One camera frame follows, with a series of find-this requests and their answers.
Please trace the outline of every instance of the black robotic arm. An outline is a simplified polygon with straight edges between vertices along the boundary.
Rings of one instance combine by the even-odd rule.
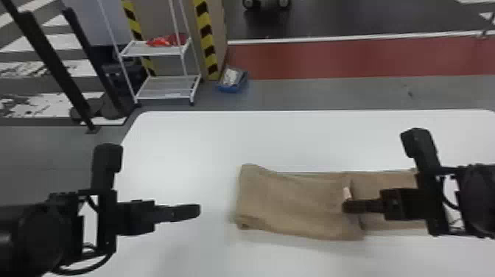
[[[115,144],[95,148],[90,189],[54,193],[34,205],[0,207],[0,276],[85,274],[110,260],[116,252],[117,236],[152,233],[158,223],[200,215],[200,206],[195,204],[157,206],[152,200],[118,203],[113,179],[121,169],[122,153],[122,147]],[[95,245],[83,242],[84,217],[79,213],[85,204],[97,213]],[[69,267],[96,257],[102,259],[89,267]]]

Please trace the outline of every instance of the white floor marking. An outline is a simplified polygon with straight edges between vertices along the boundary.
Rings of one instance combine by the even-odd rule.
[[[74,34],[56,34],[47,35],[48,41],[53,46],[55,50],[71,50],[71,49],[81,49],[81,44]],[[0,49],[0,52],[28,52],[34,51],[31,43],[26,37],[18,38],[12,43],[8,44],[4,48]]]
[[[89,60],[63,60],[72,77],[94,77],[96,72]],[[0,63],[1,78],[41,77],[49,74],[41,61]]]
[[[84,98],[100,98],[102,92],[85,92],[82,93]],[[7,118],[36,118],[49,119],[69,117],[69,110],[72,104],[64,93],[57,94],[38,94],[27,99],[26,104],[18,104],[10,109],[5,117]]]
[[[358,40],[384,40],[384,39],[401,39],[401,38],[443,38],[443,37],[462,37],[476,36],[481,34],[479,31],[451,31],[451,32],[411,32],[406,34],[383,34],[383,35],[342,35],[337,37],[314,37],[314,38],[262,38],[253,40],[235,40],[228,41],[228,45],[251,45],[266,43],[305,43],[305,42],[324,42],[324,41],[358,41]],[[488,31],[487,35],[495,35],[495,30]]]
[[[50,3],[52,3],[55,0],[33,0],[31,2],[27,2],[24,5],[19,6],[18,10],[19,12],[26,12],[26,11],[35,11],[42,6],[46,6]]]
[[[63,15],[57,15],[54,18],[48,20],[45,24],[43,24],[44,27],[53,27],[53,26],[67,26],[69,23],[67,22],[66,18],[63,17]]]
[[[490,20],[491,14],[492,13],[480,13],[480,16],[486,20]]]
[[[0,28],[2,28],[3,26],[6,26],[12,22],[13,22],[13,20],[12,20],[12,16],[10,16],[10,14],[4,13],[4,14],[0,15]]]
[[[494,3],[495,0],[457,0],[463,4]]]
[[[105,125],[107,125],[107,126],[111,126],[111,125],[119,126],[119,125],[124,124],[125,119],[127,119],[127,117],[124,117],[121,119],[109,120],[109,119],[106,119],[105,117],[99,116],[99,117],[92,118],[91,121],[96,126],[105,126]]]
[[[84,92],[82,93],[84,98],[100,98],[103,92]],[[10,112],[5,118],[15,119],[56,119],[56,118],[68,118],[69,110],[72,108],[69,99],[63,93],[55,94],[39,94],[33,97],[25,97],[24,104],[17,104],[10,108]],[[3,98],[0,99],[0,110],[4,108],[4,105],[8,105],[13,102],[13,99]],[[95,117],[91,119],[95,125],[123,125],[127,118],[108,120],[103,117]]]
[[[18,7],[18,10],[19,12],[26,12],[26,11],[34,12],[35,10],[41,8],[42,6],[48,5],[53,1],[55,0],[33,0]],[[12,19],[9,13],[3,13],[0,15],[0,28],[12,22],[14,22],[14,20]]]

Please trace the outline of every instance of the white shelf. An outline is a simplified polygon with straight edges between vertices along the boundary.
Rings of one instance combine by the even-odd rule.
[[[193,99],[201,75],[148,77],[136,95],[138,99]]]
[[[141,56],[182,56],[191,45],[191,38],[188,38],[186,44],[182,46],[149,46],[146,41],[131,41],[120,52],[122,57],[141,57]]]

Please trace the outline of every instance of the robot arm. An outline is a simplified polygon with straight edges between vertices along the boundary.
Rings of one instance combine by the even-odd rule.
[[[381,213],[386,220],[426,220],[433,236],[455,235],[495,238],[495,165],[443,167],[428,130],[411,129],[401,134],[409,158],[416,163],[417,189],[385,189],[374,200],[347,200],[350,214]],[[456,180],[457,205],[443,193],[445,177]],[[446,207],[458,210],[464,227],[449,223]]]
[[[117,202],[113,189],[121,169],[122,147],[103,144],[93,157],[91,188],[54,193],[44,203],[0,207],[0,276],[63,276],[85,274],[104,265],[116,252],[117,236],[152,233],[161,222],[200,215],[199,205],[157,206],[155,201]],[[83,243],[87,203],[97,213],[96,244]],[[102,257],[96,264],[71,270],[71,264]]]

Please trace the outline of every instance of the blue container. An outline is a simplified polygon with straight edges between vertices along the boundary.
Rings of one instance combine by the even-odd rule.
[[[236,74],[236,79],[235,81],[228,81],[226,80],[228,78],[227,75],[229,73],[234,73]],[[229,94],[236,94],[241,91],[242,87],[244,84],[248,81],[248,72],[241,70],[241,69],[235,69],[231,67],[227,67],[225,69],[225,72],[222,76],[222,79],[219,81],[217,88],[221,92],[226,92]]]

